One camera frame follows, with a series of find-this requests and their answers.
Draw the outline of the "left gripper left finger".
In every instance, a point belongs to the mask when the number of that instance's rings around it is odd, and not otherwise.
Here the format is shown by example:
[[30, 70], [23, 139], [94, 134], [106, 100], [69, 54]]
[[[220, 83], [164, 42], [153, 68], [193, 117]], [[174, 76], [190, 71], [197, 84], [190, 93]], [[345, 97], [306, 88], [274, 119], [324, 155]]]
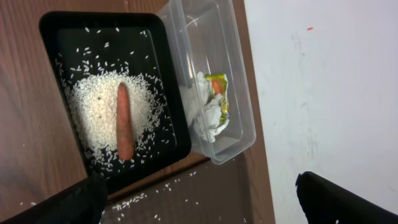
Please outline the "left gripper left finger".
[[105, 178], [93, 174], [4, 223], [99, 224], [108, 201]]

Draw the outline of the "white rice pile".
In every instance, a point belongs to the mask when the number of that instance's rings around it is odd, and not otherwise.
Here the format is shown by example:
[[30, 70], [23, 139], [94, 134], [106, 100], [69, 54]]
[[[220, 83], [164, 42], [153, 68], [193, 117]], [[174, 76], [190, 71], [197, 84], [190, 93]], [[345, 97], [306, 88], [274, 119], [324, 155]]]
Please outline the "white rice pile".
[[[111, 176], [147, 165], [176, 146], [151, 32], [143, 27], [63, 29], [55, 65], [89, 168]], [[117, 95], [129, 93], [135, 153], [116, 147]]]

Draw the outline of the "yellow green snack wrapper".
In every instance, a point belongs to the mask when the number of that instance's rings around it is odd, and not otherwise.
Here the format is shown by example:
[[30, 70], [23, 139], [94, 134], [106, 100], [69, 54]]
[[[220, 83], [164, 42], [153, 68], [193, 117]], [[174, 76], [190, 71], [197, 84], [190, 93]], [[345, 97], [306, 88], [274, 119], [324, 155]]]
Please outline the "yellow green snack wrapper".
[[228, 101], [228, 78], [225, 73], [206, 74], [205, 79], [210, 83], [211, 97], [215, 98], [220, 95], [219, 105], [221, 107], [220, 121], [224, 122], [229, 118], [229, 101]]

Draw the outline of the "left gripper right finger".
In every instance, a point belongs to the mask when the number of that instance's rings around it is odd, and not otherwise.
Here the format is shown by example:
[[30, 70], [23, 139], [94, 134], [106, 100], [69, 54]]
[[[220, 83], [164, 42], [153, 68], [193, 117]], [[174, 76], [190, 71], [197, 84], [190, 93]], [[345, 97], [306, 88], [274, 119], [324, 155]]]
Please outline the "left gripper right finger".
[[397, 223], [396, 214], [313, 172], [299, 174], [295, 186], [300, 206], [309, 224]]

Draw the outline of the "white tissue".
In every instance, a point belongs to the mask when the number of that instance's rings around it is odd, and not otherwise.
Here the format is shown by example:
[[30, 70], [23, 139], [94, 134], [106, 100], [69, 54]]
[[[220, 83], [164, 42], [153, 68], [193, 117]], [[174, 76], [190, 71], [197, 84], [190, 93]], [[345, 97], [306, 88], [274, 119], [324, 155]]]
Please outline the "white tissue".
[[187, 124], [193, 125], [195, 132], [211, 142], [216, 141], [229, 123], [229, 118], [221, 122], [220, 95], [211, 97], [210, 83], [205, 79], [205, 73], [198, 72], [197, 79], [192, 81], [192, 87], [180, 86], [182, 102]]

